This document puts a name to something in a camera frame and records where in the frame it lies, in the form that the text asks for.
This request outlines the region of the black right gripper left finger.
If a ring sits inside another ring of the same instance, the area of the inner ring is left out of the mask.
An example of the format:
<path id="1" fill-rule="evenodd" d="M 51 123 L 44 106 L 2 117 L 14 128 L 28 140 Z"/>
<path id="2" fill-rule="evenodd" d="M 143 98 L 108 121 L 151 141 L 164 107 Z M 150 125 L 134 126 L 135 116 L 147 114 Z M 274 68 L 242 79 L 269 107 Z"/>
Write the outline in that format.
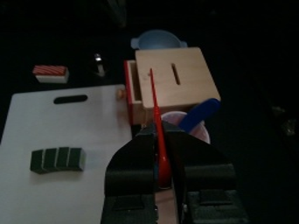
<path id="1" fill-rule="evenodd" d="M 156 224 L 155 126 L 143 128 L 107 165 L 100 224 Z"/>

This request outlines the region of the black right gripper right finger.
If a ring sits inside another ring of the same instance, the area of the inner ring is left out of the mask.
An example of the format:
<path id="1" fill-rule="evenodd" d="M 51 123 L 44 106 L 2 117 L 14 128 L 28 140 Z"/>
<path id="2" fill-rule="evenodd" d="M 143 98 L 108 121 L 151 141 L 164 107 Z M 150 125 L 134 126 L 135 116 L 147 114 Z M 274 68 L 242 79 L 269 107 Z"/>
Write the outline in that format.
<path id="1" fill-rule="evenodd" d="M 168 122 L 163 131 L 179 224 L 249 224 L 227 157 Z"/>

